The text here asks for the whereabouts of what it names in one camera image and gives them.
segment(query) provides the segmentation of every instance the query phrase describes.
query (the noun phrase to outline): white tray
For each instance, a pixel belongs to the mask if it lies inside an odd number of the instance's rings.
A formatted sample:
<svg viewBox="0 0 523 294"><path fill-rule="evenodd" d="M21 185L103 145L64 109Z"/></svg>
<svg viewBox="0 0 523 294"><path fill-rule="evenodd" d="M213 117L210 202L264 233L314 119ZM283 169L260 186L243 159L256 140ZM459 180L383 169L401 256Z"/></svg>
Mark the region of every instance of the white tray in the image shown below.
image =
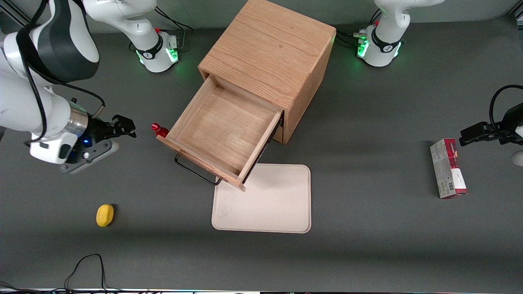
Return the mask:
<svg viewBox="0 0 523 294"><path fill-rule="evenodd" d="M305 165L256 164L246 192L222 181L214 188L217 230L307 233L311 228L311 171Z"/></svg>

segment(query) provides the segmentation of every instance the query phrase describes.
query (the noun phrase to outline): gray table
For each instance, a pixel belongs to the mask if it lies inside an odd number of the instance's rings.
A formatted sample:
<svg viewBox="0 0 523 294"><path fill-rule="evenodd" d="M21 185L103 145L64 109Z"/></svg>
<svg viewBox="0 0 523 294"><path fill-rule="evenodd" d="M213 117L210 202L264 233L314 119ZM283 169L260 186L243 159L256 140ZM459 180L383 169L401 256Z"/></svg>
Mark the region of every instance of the gray table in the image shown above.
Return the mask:
<svg viewBox="0 0 523 294"><path fill-rule="evenodd" d="M513 18L412 24L399 57L383 69L334 46L289 144L271 143L260 160L310 167L312 229L303 235L215 230L213 188L176 166L175 153L150 130L155 121L174 124L221 32L188 32L181 62L162 74L138 63L124 35L95 36L100 69L76 84L106 98L103 119L134 119L138 137L117 139L121 150L81 174L31 158L22 145L28 134L6 132L2 280L58 287L82 256L97 252L108 283L120 288L523 291L523 169L510 162L518 146L460 148L470 194L453 200L437 197L428 153L433 141L486 120L498 88L521 83ZM89 97L59 93L96 107ZM521 97L507 91L497 117ZM103 203L119 206L105 229L95 223ZM98 261L87 260L72 286L99 287Z"/></svg>

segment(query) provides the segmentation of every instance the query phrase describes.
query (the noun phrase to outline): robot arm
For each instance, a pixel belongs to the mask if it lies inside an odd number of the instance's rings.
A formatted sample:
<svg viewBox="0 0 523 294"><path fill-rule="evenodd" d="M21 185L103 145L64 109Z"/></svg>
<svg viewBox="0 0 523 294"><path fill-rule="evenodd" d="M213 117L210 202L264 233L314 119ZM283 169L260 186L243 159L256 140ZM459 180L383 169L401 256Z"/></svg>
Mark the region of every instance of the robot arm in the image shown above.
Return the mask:
<svg viewBox="0 0 523 294"><path fill-rule="evenodd" d="M374 0L382 10L378 25L370 25L355 34L362 38L357 56L372 66L388 65L397 56L400 40L411 23L407 9L428 7L445 0Z"/></svg>
<svg viewBox="0 0 523 294"><path fill-rule="evenodd" d="M146 18L129 20L153 11L156 0L83 0L83 3L91 18L126 34L149 71L164 72L178 61L176 36L157 32Z"/></svg>
<svg viewBox="0 0 523 294"><path fill-rule="evenodd" d="M499 122L494 121L494 103L498 95L506 89L517 88L523 90L521 85L507 85L500 88L492 97L488 116L490 123L485 121L478 122L461 131L459 138L461 146L466 146L474 142L498 140L501 145L513 143L523 145L523 103L509 109L503 119ZM523 151L514 153L512 162L523 166Z"/></svg>
<svg viewBox="0 0 523 294"><path fill-rule="evenodd" d="M49 0L49 6L51 18L44 24L33 27L31 23L4 39L0 53L0 126L31 132L34 142L30 153L38 159L76 163L85 148L99 141L123 134L135 137L134 124L120 116L113 122L103 122L52 91L53 83L65 85L92 77L99 56L82 3Z"/></svg>

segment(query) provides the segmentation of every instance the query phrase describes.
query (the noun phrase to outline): green led light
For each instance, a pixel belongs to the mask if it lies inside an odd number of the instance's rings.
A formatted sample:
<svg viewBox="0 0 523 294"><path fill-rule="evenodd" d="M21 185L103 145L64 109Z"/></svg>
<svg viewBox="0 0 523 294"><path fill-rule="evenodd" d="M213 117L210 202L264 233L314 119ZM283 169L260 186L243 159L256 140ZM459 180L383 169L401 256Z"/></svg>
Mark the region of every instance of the green led light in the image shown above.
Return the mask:
<svg viewBox="0 0 523 294"><path fill-rule="evenodd" d="M365 53L367 53L367 48L369 48L369 41L365 40L358 48L358 55L360 57L365 56Z"/></svg>
<svg viewBox="0 0 523 294"><path fill-rule="evenodd" d="M400 50L400 47L401 47L401 42L397 45L396 53L394 53L394 57L397 56L397 53L398 53L398 51Z"/></svg>
<svg viewBox="0 0 523 294"><path fill-rule="evenodd" d="M136 50L136 54L138 55L138 58L140 59L140 63L143 64L142 57L141 57L140 54L138 53L138 50Z"/></svg>
<svg viewBox="0 0 523 294"><path fill-rule="evenodd" d="M165 51L169 55L170 60L175 63L178 61L178 50L165 48Z"/></svg>

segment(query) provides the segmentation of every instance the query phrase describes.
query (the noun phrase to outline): yellow sponge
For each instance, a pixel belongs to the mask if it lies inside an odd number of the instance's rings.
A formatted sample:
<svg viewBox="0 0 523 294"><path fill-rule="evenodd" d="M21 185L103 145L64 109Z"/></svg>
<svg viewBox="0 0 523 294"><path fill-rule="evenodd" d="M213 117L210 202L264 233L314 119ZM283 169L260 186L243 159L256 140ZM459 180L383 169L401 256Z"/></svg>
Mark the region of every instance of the yellow sponge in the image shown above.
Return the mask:
<svg viewBox="0 0 523 294"><path fill-rule="evenodd" d="M105 227L111 223L112 217L115 215L115 209L111 204L104 204L98 208L96 212L96 223L100 227Z"/></svg>

